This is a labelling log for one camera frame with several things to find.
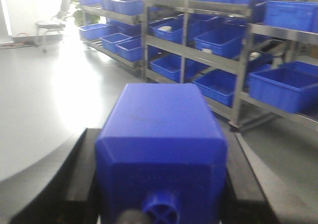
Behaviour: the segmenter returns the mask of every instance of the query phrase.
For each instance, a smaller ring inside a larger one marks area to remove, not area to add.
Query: cable
[[[3,46],[0,47],[0,49],[20,49],[20,48],[27,48],[27,47],[33,47],[33,45],[25,45],[25,46],[17,46],[17,47],[9,47],[9,48],[2,48]]]
[[[28,41],[28,38],[30,37],[28,33],[25,33],[25,32],[18,33],[15,37],[18,37],[19,35],[22,35],[22,34],[26,35],[25,39],[22,42],[3,44],[3,45],[0,45],[0,49],[20,49],[20,48],[35,46],[34,42]]]

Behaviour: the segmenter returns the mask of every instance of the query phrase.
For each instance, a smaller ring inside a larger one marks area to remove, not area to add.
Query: white wall
[[[34,22],[55,15],[61,0],[6,0],[6,3],[13,37],[22,32],[35,36]]]

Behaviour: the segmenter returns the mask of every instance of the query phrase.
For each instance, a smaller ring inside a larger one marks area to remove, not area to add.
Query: green plant
[[[82,15],[82,11],[79,8],[79,0],[71,0],[71,4],[73,4],[75,6],[75,11],[73,13],[73,17],[74,17],[74,24],[76,26],[83,26],[86,23],[83,20],[83,15]],[[100,17],[98,15],[94,15],[94,14],[86,14],[86,22],[88,24],[96,24],[98,23],[100,20]]]

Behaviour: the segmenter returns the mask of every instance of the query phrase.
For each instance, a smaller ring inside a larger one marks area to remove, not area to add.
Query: metal shelving rack
[[[118,20],[118,21],[126,23],[126,24],[130,24],[130,25],[141,24],[143,19],[144,19],[143,14],[139,14],[139,15],[120,14],[120,13],[116,13],[113,11],[104,10],[100,4],[94,4],[94,5],[81,5],[81,4],[79,4],[79,8],[83,12],[84,21],[86,21],[86,13],[90,13],[90,14],[94,14],[94,15],[98,15],[98,16],[103,16],[103,17],[106,17],[109,19],[115,19],[115,20]],[[164,9],[164,10],[160,10],[160,11],[156,11],[156,12],[151,12],[150,18],[156,19],[158,17],[173,16],[173,15],[175,15],[175,12]],[[142,60],[137,61],[137,62],[128,61],[128,60],[118,56],[117,54],[114,54],[114,53],[104,49],[103,46],[101,45],[101,41],[99,39],[86,40],[86,39],[81,38],[81,40],[84,43],[86,43],[88,46],[110,56],[111,58],[125,64],[126,66],[128,66],[129,68],[131,68],[133,70],[137,70],[137,69],[142,68],[142,65],[143,65]]]
[[[180,55],[181,60],[181,76],[180,83],[184,83],[184,71],[185,71],[185,59],[192,59],[197,62],[209,65],[214,69],[221,69],[233,74],[238,73],[239,62],[224,57],[220,57],[213,54],[208,54],[200,50],[187,47],[187,30],[188,30],[188,18],[189,13],[198,14],[212,14],[221,15],[226,17],[242,18],[250,21],[252,15],[252,7],[249,4],[230,4],[230,3],[218,3],[196,0],[144,0],[145,8],[143,20],[143,46],[145,48],[145,64],[143,69],[143,78],[151,79],[159,83],[176,83],[148,68],[148,46],[154,46],[165,51]],[[169,7],[174,11],[184,13],[184,25],[183,25],[183,39],[182,44],[176,44],[163,40],[148,34],[148,22],[149,13],[148,7],[151,6],[164,6]],[[227,119],[231,118],[233,109],[229,108],[219,102],[216,102],[208,97],[205,97],[211,110],[224,116]]]
[[[302,125],[305,129],[310,128],[318,132],[318,111],[313,111],[310,114],[291,114],[283,110],[280,110],[271,105],[265,104],[258,100],[249,97],[247,92],[244,92],[244,80],[246,77],[246,64],[247,59],[252,52],[253,48],[253,38],[254,34],[267,35],[272,37],[277,37],[281,39],[286,39],[293,42],[310,43],[318,45],[318,34],[291,30],[285,28],[277,28],[271,26],[265,26],[260,24],[249,24],[247,26],[247,37],[246,37],[246,47],[241,56],[241,63],[239,65],[237,87],[235,101],[231,117],[231,125],[235,128],[241,127],[241,106],[242,102],[247,102],[253,104],[257,107],[261,107],[271,113],[274,113],[280,117],[283,117],[292,122],[296,122]]]

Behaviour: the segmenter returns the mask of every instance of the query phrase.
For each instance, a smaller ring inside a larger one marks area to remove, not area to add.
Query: chair
[[[39,42],[39,32],[40,29],[46,29],[43,35],[43,52],[46,53],[46,35],[49,32],[58,32],[63,31],[65,28],[65,24],[63,23],[69,14],[71,0],[62,0],[60,11],[54,15],[51,20],[48,21],[37,21],[36,25],[36,36],[35,36],[35,46],[38,47]]]

